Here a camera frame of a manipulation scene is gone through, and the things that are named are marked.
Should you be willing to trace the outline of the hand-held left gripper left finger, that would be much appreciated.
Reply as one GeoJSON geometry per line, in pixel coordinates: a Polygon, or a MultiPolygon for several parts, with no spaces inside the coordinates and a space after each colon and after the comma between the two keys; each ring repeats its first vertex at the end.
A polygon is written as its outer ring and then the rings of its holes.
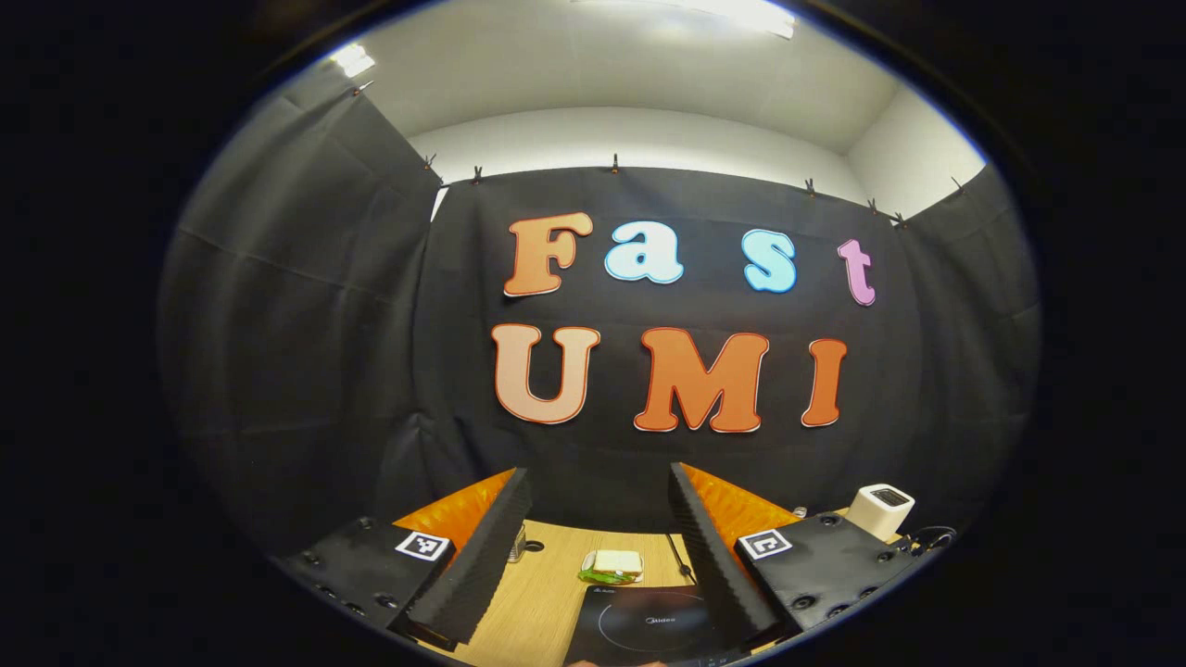
{"type": "Polygon", "coordinates": [[[453,652],[486,616],[531,506],[528,469],[511,468],[394,522],[356,517],[276,565],[374,633],[453,652]]]}

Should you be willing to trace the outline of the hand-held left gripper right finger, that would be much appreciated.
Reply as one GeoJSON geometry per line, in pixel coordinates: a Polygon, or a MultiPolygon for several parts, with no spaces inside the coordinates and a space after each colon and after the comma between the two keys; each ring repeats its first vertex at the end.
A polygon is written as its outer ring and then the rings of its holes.
{"type": "Polygon", "coordinates": [[[830,625],[920,563],[839,512],[801,517],[714,474],[672,463],[668,497],[720,637],[755,648],[830,625]]]}

